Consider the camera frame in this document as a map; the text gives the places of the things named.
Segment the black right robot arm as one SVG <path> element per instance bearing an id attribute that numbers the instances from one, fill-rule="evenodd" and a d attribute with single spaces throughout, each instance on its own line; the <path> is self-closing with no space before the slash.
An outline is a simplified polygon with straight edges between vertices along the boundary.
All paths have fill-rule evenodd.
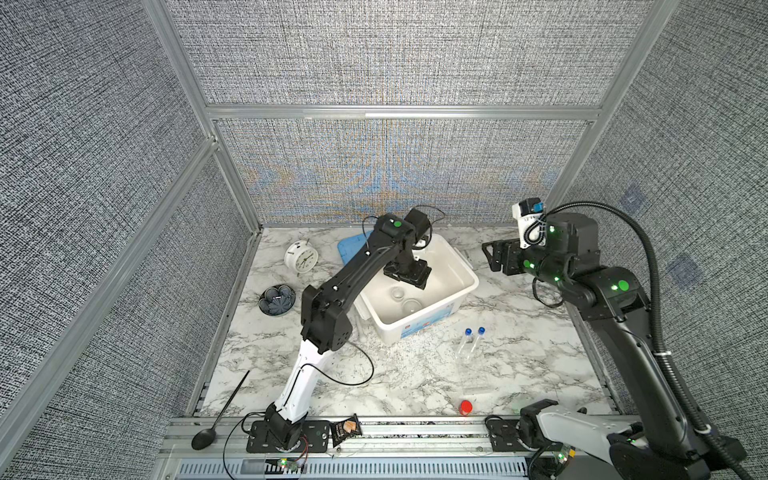
<path id="1" fill-rule="evenodd" d="M 599 228 L 579 213 L 533 216 L 519 240 L 482 246 L 489 267 L 529 274 L 555 287 L 605 346 L 638 415 L 600 420 L 542 400 L 520 411 L 520 443 L 541 456 L 574 447 L 611 466 L 624 479 L 707 479 L 730 469 L 748 478 L 743 445 L 722 436 L 693 401 L 663 344 L 656 294 L 646 294 L 623 267 L 602 265 Z"/>

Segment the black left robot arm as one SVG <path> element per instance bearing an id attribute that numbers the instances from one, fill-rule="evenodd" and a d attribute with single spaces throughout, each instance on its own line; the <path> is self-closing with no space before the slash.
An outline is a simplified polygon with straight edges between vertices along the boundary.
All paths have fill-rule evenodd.
<path id="1" fill-rule="evenodd" d="M 309 403 L 332 354 L 351 339 L 348 312 L 354 300 L 378 274 L 423 290 L 431 268 L 414 257 L 413 249 L 432 226 L 429 217 L 414 207 L 401 218 L 387 213 L 376 218 L 366 244 L 343 268 L 301 296 L 301 343 L 285 388 L 264 413 L 268 438 L 283 451 L 295 448 L 302 436 Z"/>

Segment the white plastic storage bin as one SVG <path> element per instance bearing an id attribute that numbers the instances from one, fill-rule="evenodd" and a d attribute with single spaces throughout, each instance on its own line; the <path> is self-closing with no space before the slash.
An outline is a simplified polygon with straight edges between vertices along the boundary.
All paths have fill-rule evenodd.
<path id="1" fill-rule="evenodd" d="M 441 235 L 414 254 L 426 260 L 432 271 L 425 290 L 396 281 L 378 272 L 354 301 L 360 317 L 372 322 L 381 341 L 392 345 L 456 313 L 466 297 L 479 286 L 479 278 L 465 256 Z M 393 287 L 405 291 L 405 299 L 417 299 L 423 309 L 409 316 L 402 303 L 390 296 Z"/>

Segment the small white ceramic dish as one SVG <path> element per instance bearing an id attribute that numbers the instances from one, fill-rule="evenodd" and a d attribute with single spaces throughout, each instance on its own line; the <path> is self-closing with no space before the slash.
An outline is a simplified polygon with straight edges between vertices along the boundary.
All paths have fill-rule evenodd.
<path id="1" fill-rule="evenodd" d="M 400 287 L 393 287 L 390 290 L 390 296 L 396 303 L 400 303 L 405 299 L 405 291 Z"/>

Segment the blue capped test tube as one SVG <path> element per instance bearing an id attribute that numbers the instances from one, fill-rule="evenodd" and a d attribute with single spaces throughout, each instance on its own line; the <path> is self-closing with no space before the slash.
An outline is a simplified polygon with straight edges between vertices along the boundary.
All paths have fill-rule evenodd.
<path id="1" fill-rule="evenodd" d="M 475 338 L 473 340 L 471 349 L 470 349 L 470 351 L 468 353 L 468 357 L 469 358 L 471 358 L 472 356 L 474 356 L 475 354 L 477 354 L 479 352 L 480 345 L 483 343 L 484 338 L 485 338 L 485 333 L 486 333 L 486 329 L 484 327 L 479 327 L 478 328 L 478 330 L 476 332 L 476 336 L 475 336 Z"/>
<path id="2" fill-rule="evenodd" d="M 467 352 L 470 350 L 471 345 L 473 343 L 473 330 L 471 328 L 466 328 L 463 332 L 463 335 L 461 337 L 461 340 L 459 342 L 458 349 L 456 351 L 456 358 L 459 359 L 463 355 L 466 355 Z"/>

